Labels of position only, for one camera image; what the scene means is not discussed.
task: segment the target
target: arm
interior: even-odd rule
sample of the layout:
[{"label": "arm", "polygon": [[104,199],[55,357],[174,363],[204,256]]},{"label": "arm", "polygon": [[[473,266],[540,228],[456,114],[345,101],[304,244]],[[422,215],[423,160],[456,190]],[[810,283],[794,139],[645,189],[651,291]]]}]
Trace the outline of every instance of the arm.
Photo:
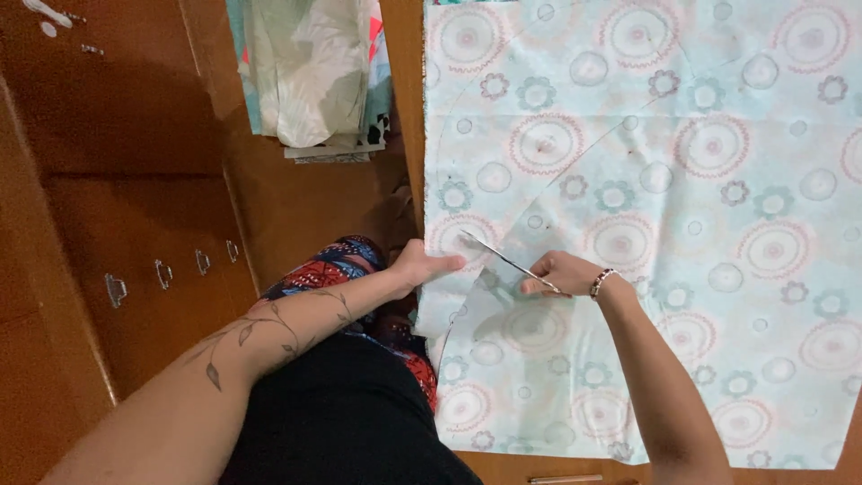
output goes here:
[{"label": "arm", "polygon": [[212,485],[230,458],[252,385],[262,376],[460,256],[411,241],[390,269],[273,301],[205,338],[82,438],[43,485]]},{"label": "arm", "polygon": [[[563,251],[550,251],[531,271],[572,295],[589,294],[603,271]],[[537,280],[524,293],[544,292]],[[618,274],[602,283],[599,308],[620,356],[656,483],[733,483],[727,455],[694,383],[649,317],[634,289]]]}]

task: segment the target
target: wooden table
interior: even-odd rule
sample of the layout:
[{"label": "wooden table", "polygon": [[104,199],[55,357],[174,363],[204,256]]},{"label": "wooden table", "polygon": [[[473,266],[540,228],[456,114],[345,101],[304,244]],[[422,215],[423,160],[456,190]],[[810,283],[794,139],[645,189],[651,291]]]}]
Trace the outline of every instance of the wooden table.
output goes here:
[{"label": "wooden table", "polygon": [[[380,0],[416,220],[422,230],[425,193],[425,128],[422,102],[422,0]],[[846,445],[835,471],[735,469],[738,484],[862,484],[862,406],[856,406]],[[606,483],[634,478],[649,483],[649,465],[612,460],[553,458],[459,452],[488,485],[523,484],[529,477],[602,474]]]}]

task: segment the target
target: hand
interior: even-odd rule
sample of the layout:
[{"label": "hand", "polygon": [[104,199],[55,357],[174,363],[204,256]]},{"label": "hand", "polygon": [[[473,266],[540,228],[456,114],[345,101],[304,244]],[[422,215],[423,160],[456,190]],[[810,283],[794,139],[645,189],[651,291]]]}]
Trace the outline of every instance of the hand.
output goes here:
[{"label": "hand", "polygon": [[401,285],[396,299],[407,296],[413,288],[418,287],[436,274],[451,273],[463,268],[467,263],[464,256],[434,257],[425,254],[425,242],[422,239],[411,239],[398,259],[389,268]]},{"label": "hand", "polygon": [[[552,283],[563,293],[580,296],[590,294],[590,287],[604,268],[565,251],[548,251],[530,267],[530,271]],[[546,296],[556,294],[548,289],[547,285],[533,278],[521,283],[521,292],[542,292]]]}]

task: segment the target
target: black shirt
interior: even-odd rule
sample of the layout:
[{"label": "black shirt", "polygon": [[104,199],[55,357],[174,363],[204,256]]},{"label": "black shirt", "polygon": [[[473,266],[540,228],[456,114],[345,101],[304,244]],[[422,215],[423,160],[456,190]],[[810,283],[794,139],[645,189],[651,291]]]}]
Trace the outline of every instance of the black shirt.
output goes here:
[{"label": "black shirt", "polygon": [[481,484],[437,438],[415,377],[336,334],[252,389],[221,485]]}]

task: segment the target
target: patterned pants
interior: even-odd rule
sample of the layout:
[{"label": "patterned pants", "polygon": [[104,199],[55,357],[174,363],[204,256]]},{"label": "patterned pants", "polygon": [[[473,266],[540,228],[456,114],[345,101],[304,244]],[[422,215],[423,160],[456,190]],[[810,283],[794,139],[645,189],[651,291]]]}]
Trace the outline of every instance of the patterned pants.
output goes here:
[{"label": "patterned pants", "polygon": [[[267,289],[252,309],[285,295],[331,287],[384,269],[377,245],[364,236],[346,236],[329,244]],[[401,358],[435,409],[437,377],[425,351],[425,337],[410,333],[408,315],[416,309],[416,295],[391,301],[360,318],[341,332],[381,345]]]}]

